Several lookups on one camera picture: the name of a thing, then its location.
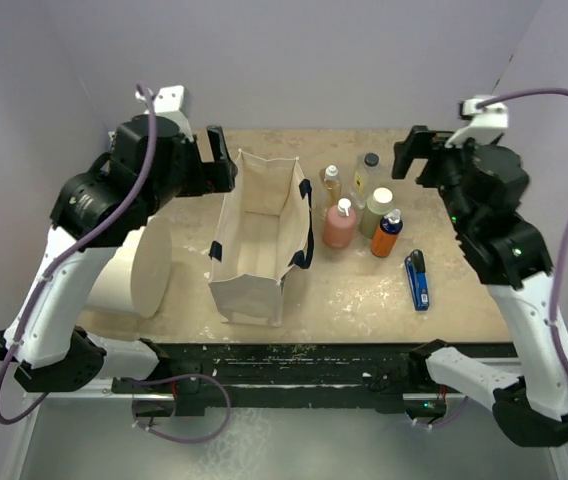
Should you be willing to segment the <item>blue black clamp tool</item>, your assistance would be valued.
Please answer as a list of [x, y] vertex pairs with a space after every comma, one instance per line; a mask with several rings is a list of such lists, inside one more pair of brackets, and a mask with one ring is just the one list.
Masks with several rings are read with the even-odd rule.
[[430, 295], [423, 252], [419, 249], [413, 250], [405, 258], [404, 265], [415, 310], [428, 310], [430, 307]]

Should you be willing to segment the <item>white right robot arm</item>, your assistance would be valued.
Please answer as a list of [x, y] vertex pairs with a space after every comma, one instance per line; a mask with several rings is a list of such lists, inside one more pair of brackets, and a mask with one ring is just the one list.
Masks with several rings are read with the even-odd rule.
[[420, 391], [445, 385], [476, 401], [520, 447], [563, 446], [568, 375], [556, 348], [568, 345], [568, 332], [551, 312], [554, 271], [543, 236], [517, 212], [529, 176], [519, 155], [497, 142], [449, 148], [451, 135], [413, 126], [394, 145], [392, 176], [403, 179], [414, 159], [425, 160], [416, 182], [442, 198], [465, 260], [507, 324], [521, 372], [503, 373], [433, 340], [410, 352], [410, 383]]

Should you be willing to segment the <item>orange navy pump bottle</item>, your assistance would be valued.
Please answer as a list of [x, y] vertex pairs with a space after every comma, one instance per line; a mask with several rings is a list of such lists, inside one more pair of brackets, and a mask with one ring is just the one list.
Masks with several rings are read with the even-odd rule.
[[387, 257], [393, 250], [402, 229], [403, 220], [399, 209], [393, 209], [384, 215], [372, 239], [372, 254], [380, 258]]

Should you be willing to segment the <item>pink liquid pump bottle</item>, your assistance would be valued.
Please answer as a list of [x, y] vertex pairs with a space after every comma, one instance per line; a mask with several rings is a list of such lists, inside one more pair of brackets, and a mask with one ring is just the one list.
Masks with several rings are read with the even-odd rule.
[[352, 241], [357, 214], [348, 198], [340, 198], [327, 210], [323, 242], [333, 249], [345, 249]]

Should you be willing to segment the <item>clear bottle grey cap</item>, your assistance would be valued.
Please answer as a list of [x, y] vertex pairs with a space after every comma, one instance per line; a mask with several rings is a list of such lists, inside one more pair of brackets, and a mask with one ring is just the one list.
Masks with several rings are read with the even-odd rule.
[[358, 209], [363, 209], [369, 195], [377, 187], [381, 174], [380, 157], [367, 152], [357, 157], [350, 185], [350, 197]]

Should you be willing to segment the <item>amber liquid pump bottle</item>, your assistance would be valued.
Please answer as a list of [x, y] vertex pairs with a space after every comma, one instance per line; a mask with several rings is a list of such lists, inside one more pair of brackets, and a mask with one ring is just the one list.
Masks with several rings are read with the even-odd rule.
[[337, 166], [331, 164], [320, 171], [318, 189], [316, 208], [320, 217], [324, 219], [328, 210], [341, 197], [342, 184]]

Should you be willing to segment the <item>cream canvas tote bag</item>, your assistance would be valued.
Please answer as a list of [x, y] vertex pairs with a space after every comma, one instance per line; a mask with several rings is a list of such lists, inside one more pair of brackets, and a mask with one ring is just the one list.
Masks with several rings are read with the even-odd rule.
[[241, 150], [235, 163], [209, 250], [209, 289], [223, 323], [278, 327], [286, 276], [313, 260], [312, 185], [297, 157]]

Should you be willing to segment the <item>white cylindrical paper roll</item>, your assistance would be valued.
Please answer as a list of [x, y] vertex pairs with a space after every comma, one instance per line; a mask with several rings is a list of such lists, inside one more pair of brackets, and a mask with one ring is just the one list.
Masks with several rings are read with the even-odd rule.
[[130, 232], [102, 270], [86, 308], [152, 317], [164, 297], [172, 263], [168, 222], [152, 217]]

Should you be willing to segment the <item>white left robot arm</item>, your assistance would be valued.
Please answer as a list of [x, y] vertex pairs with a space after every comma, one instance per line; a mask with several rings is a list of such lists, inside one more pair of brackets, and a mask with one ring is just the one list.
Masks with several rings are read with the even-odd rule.
[[138, 115], [118, 126], [113, 146], [63, 186], [28, 300], [0, 330], [0, 360], [30, 393], [72, 392], [98, 377], [132, 378], [148, 392], [166, 387], [167, 356], [152, 342], [106, 339], [76, 322], [94, 283], [126, 237], [175, 197], [228, 193], [237, 168], [224, 133], [206, 133], [213, 159], [166, 117]]

